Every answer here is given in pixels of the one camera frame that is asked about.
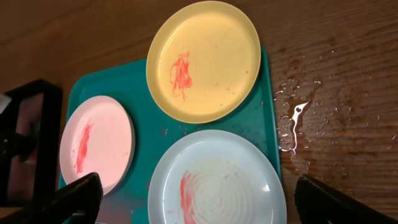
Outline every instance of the black frame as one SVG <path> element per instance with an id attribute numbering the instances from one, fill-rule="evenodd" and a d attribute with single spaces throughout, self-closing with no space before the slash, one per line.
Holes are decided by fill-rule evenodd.
<path id="1" fill-rule="evenodd" d="M 69 217 L 70 224 L 94 223 L 102 197 L 100 177 L 92 172 L 64 186 L 51 197 L 0 219 L 0 223 L 58 224 Z"/>
<path id="2" fill-rule="evenodd" d="M 303 224 L 398 224 L 307 174 L 298 178 L 294 202 Z"/>
<path id="3" fill-rule="evenodd" d="M 5 93 L 12 98 L 8 106 L 11 109 L 6 109 L 6 114 L 3 113 L 0 115 L 1 128 L 15 131 L 21 101 L 39 93 L 43 93 L 43 105 L 40 120 L 39 149 L 37 151 L 33 202 L 37 202 L 40 198 L 48 197 L 55 192 L 62 112 L 62 89 L 45 80 L 30 82 Z M 24 206 L 26 203 L 13 203 L 7 200 L 10 165 L 11 162 L 0 164 L 0 206 Z"/>

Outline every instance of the red sauce smear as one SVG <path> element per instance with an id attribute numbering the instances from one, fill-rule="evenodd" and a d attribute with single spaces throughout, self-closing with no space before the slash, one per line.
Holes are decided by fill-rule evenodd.
<path id="1" fill-rule="evenodd" d="M 83 132 L 81 133 L 81 140 L 79 145 L 79 152 L 75 166 L 77 166 L 77 174 L 83 172 L 83 162 L 87 155 L 87 142 L 90 138 L 90 130 L 93 127 L 92 124 L 86 124 Z"/>
<path id="2" fill-rule="evenodd" d="M 192 207 L 192 200 L 195 196 L 194 180 L 195 176 L 191 175 L 189 171 L 186 171 L 181 179 L 180 199 L 185 224 L 197 224 L 193 219 L 195 211 Z"/>
<path id="3" fill-rule="evenodd" d="M 170 83 L 173 85 L 172 95 L 178 97 L 180 94 L 176 93 L 176 90 L 181 91 L 182 98 L 185 101 L 184 89 L 192 86 L 192 79 L 189 76 L 189 52 L 182 53 L 178 56 L 176 62 L 174 62 L 170 69 Z"/>

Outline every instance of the table surface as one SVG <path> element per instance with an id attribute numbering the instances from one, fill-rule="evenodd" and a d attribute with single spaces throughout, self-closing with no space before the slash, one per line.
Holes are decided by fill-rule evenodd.
<path id="1" fill-rule="evenodd" d="M 194 1 L 0 2 L 0 92 L 37 78 L 68 94 L 79 77 L 145 58 L 159 27 Z M 267 49 L 288 223 L 311 174 L 398 219 L 398 1 L 229 1 Z M 308 102 L 296 127 L 295 106 Z"/>

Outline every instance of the dirty plate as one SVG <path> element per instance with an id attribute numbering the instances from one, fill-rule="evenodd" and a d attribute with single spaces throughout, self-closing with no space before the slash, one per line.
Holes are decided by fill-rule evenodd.
<path id="1" fill-rule="evenodd" d="M 92 97 L 76 109 L 63 132 L 63 178 L 69 184 L 97 172 L 105 195 L 126 175 L 134 146 L 134 128 L 120 103 L 108 96 Z"/>
<path id="2" fill-rule="evenodd" d="M 257 32 L 242 11 L 223 2 L 198 2 L 176 12 L 156 34 L 147 58 L 147 84 L 169 116 L 205 123 L 245 99 L 260 60 Z"/>
<path id="3" fill-rule="evenodd" d="M 173 144 L 149 186 L 158 223 L 286 223 L 285 196 L 268 159 L 235 134 L 206 130 Z"/>

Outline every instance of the teal tray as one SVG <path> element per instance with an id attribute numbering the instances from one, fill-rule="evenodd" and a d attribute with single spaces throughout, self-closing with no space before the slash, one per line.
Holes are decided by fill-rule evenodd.
<path id="1" fill-rule="evenodd" d="M 157 163 L 173 143 L 198 130 L 220 129 L 251 141 L 282 180 L 268 58 L 265 49 L 261 50 L 259 78 L 248 97 L 226 117 L 207 124 L 179 122 L 156 105 L 146 83 L 146 59 L 85 75 L 76 82 L 69 97 L 67 119 L 85 100 L 106 95 L 124 106 L 136 130 L 131 168 L 117 188 L 104 197 L 98 222 L 149 223 L 148 188 Z M 63 178 L 59 186 L 65 186 Z"/>

